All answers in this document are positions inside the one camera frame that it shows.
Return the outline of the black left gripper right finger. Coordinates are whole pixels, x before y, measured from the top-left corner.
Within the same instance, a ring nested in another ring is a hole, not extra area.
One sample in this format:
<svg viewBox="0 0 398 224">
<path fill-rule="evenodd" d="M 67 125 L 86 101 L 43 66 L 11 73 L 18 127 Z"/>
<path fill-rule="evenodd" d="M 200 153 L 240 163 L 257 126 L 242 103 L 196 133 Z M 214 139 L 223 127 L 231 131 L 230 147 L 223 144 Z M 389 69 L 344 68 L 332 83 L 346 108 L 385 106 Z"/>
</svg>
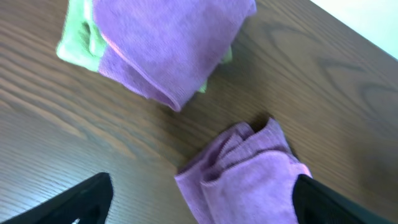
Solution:
<svg viewBox="0 0 398 224">
<path fill-rule="evenodd" d="M 295 182 L 292 201 L 299 224 L 392 224 L 304 174 Z"/>
</svg>

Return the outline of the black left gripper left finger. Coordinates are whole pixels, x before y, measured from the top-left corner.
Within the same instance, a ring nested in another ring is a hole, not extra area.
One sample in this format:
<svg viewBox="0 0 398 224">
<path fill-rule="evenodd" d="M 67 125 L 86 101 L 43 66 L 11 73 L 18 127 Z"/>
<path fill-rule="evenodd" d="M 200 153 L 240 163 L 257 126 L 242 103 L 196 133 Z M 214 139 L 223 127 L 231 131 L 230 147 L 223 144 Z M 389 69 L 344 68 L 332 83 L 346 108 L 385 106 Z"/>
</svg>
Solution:
<svg viewBox="0 0 398 224">
<path fill-rule="evenodd" d="M 100 172 L 3 224 L 105 224 L 112 199 L 110 175 Z"/>
</svg>

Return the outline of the purple microfiber cloth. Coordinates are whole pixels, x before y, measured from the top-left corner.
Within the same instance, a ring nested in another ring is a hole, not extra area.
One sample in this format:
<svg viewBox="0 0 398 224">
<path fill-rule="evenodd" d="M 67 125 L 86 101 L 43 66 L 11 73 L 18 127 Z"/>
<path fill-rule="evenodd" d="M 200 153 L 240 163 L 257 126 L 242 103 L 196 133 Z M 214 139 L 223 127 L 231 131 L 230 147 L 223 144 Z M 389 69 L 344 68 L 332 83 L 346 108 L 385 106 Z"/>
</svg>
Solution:
<svg viewBox="0 0 398 224">
<path fill-rule="evenodd" d="M 292 192 L 310 175 L 274 119 L 258 132 L 238 123 L 175 176 L 198 223 L 296 223 Z"/>
</svg>

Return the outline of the folded green cloth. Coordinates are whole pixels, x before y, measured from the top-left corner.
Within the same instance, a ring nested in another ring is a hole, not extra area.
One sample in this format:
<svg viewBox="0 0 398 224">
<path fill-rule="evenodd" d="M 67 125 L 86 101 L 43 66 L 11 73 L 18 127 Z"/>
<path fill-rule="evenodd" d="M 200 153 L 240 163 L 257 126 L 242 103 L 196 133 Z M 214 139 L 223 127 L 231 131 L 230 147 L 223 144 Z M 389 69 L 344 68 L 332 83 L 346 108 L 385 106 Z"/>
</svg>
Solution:
<svg viewBox="0 0 398 224">
<path fill-rule="evenodd" d="M 94 20 L 95 1 L 70 1 L 57 55 L 64 61 L 100 72 L 107 42 Z M 230 58 L 230 47 L 222 60 Z"/>
</svg>

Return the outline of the folded purple cloth on stack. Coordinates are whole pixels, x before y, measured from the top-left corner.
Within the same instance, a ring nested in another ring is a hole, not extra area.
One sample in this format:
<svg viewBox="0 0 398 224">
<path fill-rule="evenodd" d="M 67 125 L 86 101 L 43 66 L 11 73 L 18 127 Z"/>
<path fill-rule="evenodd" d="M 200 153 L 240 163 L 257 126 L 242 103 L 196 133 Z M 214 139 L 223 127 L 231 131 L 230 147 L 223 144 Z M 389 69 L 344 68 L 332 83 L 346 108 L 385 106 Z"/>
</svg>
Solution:
<svg viewBox="0 0 398 224">
<path fill-rule="evenodd" d="M 253 0 L 97 0 L 99 72 L 180 111 L 255 12 Z"/>
</svg>

